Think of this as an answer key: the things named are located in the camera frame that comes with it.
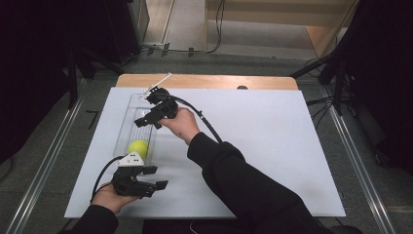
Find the person's right hand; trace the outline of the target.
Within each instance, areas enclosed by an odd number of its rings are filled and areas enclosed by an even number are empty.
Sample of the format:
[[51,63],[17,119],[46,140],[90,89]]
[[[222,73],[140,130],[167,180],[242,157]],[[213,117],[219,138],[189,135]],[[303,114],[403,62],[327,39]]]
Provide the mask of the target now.
[[159,124],[167,127],[187,145],[189,145],[192,139],[200,132],[194,113],[185,107],[178,107],[176,116],[173,119],[161,119]]

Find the person's left hand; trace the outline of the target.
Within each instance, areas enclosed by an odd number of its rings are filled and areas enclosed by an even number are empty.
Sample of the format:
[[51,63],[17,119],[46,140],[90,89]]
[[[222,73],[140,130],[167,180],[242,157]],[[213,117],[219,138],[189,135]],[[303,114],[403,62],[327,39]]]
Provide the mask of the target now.
[[122,196],[119,195],[112,183],[103,184],[95,193],[92,204],[104,207],[110,210],[114,215],[118,214],[121,209],[138,200],[136,196]]

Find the white board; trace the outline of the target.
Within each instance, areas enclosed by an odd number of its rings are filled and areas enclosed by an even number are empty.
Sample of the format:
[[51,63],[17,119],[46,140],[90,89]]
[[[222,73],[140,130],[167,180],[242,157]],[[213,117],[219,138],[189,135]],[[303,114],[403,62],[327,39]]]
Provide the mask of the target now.
[[[98,179],[108,181],[116,168],[110,161],[132,94],[141,88],[110,91],[84,164],[67,205],[66,216],[86,210]],[[200,109],[209,137],[219,135],[239,148],[246,161],[298,194],[314,216],[345,213],[322,151],[309,110],[299,91],[173,89],[171,94]],[[156,133],[149,178],[168,186],[150,198],[122,209],[139,218],[229,218],[232,213],[209,190],[200,168],[187,156],[186,144],[168,129]]]

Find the person's dark clothing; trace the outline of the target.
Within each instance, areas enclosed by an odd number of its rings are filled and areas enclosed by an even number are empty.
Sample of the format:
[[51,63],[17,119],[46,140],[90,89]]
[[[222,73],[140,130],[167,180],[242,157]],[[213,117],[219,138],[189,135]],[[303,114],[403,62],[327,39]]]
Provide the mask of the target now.
[[252,234],[237,220],[224,219],[146,219],[142,234]]

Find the black metal stand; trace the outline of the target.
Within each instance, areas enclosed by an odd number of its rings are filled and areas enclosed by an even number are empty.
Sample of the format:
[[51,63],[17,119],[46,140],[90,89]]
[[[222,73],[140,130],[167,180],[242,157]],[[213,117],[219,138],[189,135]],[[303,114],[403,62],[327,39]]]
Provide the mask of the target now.
[[76,74],[77,70],[79,70],[86,79],[93,79],[96,74],[95,68],[92,65],[92,61],[94,60],[118,75],[124,74],[124,71],[121,68],[91,49],[69,46],[66,49],[66,55],[69,109],[72,109],[76,101],[79,99]]
[[328,85],[332,79],[335,79],[335,89],[332,103],[336,112],[339,115],[342,115],[341,96],[343,80],[345,77],[345,63],[342,60],[341,52],[338,49],[333,50],[323,58],[317,58],[315,61],[305,65],[303,68],[291,73],[290,77],[297,79],[298,77],[309,73],[320,66],[322,66],[322,71],[319,74],[318,81],[321,85]]

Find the aluminium floor rail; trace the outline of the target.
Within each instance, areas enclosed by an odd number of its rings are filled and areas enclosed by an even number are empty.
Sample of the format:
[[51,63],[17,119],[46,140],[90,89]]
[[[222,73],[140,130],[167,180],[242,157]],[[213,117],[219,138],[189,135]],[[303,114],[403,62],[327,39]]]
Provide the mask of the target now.
[[34,178],[28,189],[24,193],[19,207],[6,231],[6,234],[21,234],[27,223],[40,195],[56,162],[57,156],[62,148],[68,133],[71,130],[73,122],[77,117],[81,105],[83,104],[85,90],[88,87],[88,81],[83,78],[78,85],[78,99],[73,106],[68,109],[61,121],[51,145],[43,158]]
[[332,118],[335,129],[346,151],[353,174],[357,179],[361,198],[367,206],[367,214],[373,217],[379,234],[397,234],[377,186],[367,170],[357,144],[349,131],[344,115],[340,115],[335,107],[331,107],[328,113]]

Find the clear plastic container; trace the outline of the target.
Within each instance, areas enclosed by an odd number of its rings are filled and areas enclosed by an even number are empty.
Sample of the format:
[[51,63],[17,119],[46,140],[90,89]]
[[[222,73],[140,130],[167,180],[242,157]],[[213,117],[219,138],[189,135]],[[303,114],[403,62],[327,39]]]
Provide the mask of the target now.
[[143,95],[132,94],[126,109],[121,130],[114,148],[113,156],[126,156],[129,154],[128,147],[131,142],[142,139],[148,142],[149,149],[147,158],[144,160],[145,165],[152,162],[152,154],[155,147],[156,128],[153,125],[138,128],[134,121],[150,112],[151,105],[146,101]]

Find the yellow tennis ball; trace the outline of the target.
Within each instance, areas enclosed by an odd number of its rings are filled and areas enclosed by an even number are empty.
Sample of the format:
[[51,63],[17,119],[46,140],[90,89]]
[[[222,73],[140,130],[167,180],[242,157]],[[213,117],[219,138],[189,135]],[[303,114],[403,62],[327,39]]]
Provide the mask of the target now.
[[130,143],[128,147],[128,152],[137,152],[142,160],[145,160],[148,155],[148,149],[149,149],[149,144],[147,141],[142,140],[142,139],[137,139],[134,140],[133,142]]

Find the black curtain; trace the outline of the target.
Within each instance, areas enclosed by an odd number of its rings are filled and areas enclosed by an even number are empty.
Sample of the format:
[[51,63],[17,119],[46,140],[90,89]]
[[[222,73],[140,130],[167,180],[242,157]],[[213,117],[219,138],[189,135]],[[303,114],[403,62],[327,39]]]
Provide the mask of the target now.
[[94,0],[0,0],[0,164],[73,87],[63,72]]
[[413,0],[359,0],[343,42],[376,160],[413,176]]

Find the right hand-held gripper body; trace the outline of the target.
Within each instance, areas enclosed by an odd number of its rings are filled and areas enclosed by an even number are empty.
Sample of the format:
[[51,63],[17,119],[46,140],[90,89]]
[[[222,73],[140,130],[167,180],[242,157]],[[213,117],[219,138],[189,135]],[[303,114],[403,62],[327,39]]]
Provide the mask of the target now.
[[167,81],[171,76],[172,74],[169,73],[166,77],[150,86],[144,92],[145,99],[149,103],[154,104],[149,116],[150,123],[156,123],[163,118],[173,119],[176,116],[176,101],[165,88],[160,88],[160,85]]

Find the light wooden furniture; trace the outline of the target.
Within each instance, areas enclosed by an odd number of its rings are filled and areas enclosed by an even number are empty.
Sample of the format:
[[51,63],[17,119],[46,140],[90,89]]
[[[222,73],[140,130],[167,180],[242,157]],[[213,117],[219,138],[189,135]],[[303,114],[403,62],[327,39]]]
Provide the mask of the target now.
[[359,0],[224,0],[224,19],[304,25],[319,58],[348,27]]

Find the wooden table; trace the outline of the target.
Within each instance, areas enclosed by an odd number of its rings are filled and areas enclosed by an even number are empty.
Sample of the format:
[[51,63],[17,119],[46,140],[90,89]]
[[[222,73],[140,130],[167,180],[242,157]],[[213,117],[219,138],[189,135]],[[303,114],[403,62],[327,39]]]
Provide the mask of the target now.
[[199,75],[172,74],[123,74],[118,78],[117,88],[148,88],[157,84],[163,88],[176,89],[237,89],[247,87],[249,90],[292,90],[298,86],[292,77],[274,76],[240,76],[240,75]]

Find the dark cabinet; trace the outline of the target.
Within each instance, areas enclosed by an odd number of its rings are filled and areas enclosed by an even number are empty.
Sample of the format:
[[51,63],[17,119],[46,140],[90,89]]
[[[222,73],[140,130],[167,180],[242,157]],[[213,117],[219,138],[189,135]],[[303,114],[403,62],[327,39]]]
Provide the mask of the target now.
[[141,52],[150,21],[146,0],[105,0],[114,60],[123,63]]

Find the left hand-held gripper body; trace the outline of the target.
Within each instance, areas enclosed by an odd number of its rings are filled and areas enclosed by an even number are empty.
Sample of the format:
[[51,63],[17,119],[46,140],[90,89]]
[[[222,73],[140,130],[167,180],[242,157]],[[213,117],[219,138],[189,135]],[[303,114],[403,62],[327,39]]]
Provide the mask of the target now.
[[111,182],[119,195],[142,198],[151,197],[156,191],[156,184],[137,179],[138,175],[144,175],[143,168],[148,167],[137,152],[129,153],[121,158],[117,167]]

